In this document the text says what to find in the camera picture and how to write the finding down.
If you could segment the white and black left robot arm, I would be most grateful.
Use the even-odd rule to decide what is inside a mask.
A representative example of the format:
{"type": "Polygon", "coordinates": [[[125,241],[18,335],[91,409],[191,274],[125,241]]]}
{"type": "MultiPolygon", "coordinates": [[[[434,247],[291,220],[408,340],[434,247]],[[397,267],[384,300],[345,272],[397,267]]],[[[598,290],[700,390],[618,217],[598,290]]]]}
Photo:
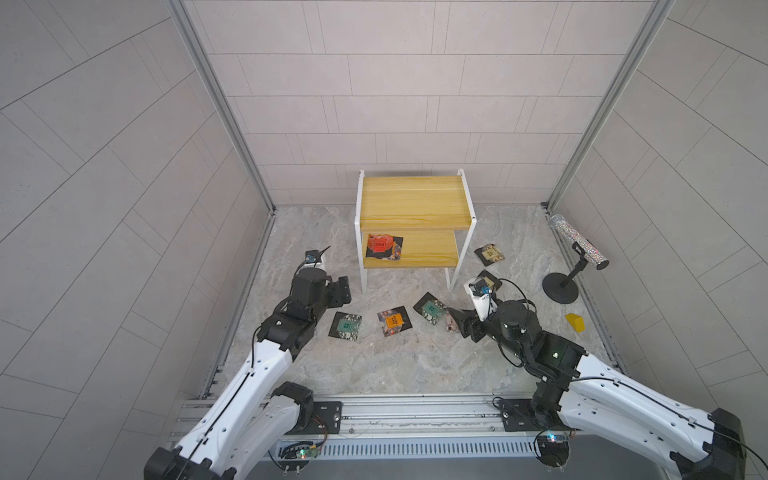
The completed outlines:
{"type": "Polygon", "coordinates": [[[285,434],[312,420],[310,389],[280,379],[313,339],[329,308],[351,301],[349,280],[321,265],[294,273],[289,294],[254,333],[251,351],[211,409],[172,449],[159,447],[146,479],[241,479],[285,434]]]}

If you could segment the orange label tea bag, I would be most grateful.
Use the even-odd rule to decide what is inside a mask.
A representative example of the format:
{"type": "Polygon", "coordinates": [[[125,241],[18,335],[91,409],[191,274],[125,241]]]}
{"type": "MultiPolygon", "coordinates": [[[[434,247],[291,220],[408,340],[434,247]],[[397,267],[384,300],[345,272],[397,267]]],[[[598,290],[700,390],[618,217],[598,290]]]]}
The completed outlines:
{"type": "Polygon", "coordinates": [[[377,318],[385,337],[393,336],[413,327],[404,306],[378,312],[377,318]]]}

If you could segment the teal label tea bag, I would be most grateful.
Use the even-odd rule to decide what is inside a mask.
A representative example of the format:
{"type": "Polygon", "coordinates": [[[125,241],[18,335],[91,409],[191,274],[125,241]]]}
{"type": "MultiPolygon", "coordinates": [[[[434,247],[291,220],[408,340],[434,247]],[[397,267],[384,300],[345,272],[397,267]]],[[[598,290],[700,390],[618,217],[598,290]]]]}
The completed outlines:
{"type": "Polygon", "coordinates": [[[425,293],[414,305],[414,310],[431,325],[445,322],[448,316],[447,307],[433,294],[425,293]]]}

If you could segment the yellow label tea bag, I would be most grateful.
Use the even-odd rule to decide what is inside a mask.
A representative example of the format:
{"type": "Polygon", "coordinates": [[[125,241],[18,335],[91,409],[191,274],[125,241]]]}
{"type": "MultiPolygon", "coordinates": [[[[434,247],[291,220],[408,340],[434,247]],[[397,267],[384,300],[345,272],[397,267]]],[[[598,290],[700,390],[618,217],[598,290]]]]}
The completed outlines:
{"type": "Polygon", "coordinates": [[[503,286],[503,282],[487,270],[482,270],[478,274],[478,277],[482,278],[488,285],[488,288],[494,292],[498,291],[503,286]]]}

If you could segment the pink label tea bag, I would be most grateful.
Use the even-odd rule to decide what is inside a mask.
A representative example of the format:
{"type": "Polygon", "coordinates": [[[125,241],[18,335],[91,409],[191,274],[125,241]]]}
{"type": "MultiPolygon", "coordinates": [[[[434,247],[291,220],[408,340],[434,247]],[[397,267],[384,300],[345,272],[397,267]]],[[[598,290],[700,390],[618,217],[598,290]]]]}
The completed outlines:
{"type": "Polygon", "coordinates": [[[452,333],[460,333],[461,328],[459,324],[457,323],[456,318],[453,315],[453,311],[451,308],[447,308],[445,315],[444,315],[444,321],[445,321],[445,327],[448,332],[452,333]]]}

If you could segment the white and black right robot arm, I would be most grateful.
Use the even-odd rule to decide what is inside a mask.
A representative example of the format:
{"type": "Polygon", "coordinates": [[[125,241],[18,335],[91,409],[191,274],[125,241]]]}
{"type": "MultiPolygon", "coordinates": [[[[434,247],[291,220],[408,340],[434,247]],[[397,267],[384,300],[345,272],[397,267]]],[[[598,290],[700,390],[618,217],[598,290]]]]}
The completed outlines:
{"type": "Polygon", "coordinates": [[[482,299],[450,309],[461,333],[489,338],[537,378],[527,417],[541,433],[600,436],[681,479],[742,479],[747,448],[740,419],[675,401],[608,366],[585,348],[541,328],[528,300],[482,299]]]}

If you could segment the dark teal floral tea bag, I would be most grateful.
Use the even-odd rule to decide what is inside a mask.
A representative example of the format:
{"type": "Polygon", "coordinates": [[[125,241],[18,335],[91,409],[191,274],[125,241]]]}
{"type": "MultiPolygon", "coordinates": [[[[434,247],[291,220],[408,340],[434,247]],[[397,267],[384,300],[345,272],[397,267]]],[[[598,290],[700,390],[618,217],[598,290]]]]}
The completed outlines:
{"type": "Polygon", "coordinates": [[[336,312],[329,329],[329,336],[342,340],[357,341],[362,316],[344,312],[336,312]]]}

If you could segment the floral pattern tea bag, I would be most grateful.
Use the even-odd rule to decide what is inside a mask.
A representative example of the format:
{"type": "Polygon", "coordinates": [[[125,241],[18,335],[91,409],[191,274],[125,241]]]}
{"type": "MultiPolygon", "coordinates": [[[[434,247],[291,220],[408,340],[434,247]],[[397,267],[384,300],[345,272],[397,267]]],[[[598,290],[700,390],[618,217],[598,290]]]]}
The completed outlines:
{"type": "Polygon", "coordinates": [[[505,259],[504,253],[493,243],[478,247],[474,253],[484,266],[490,266],[505,259]]]}

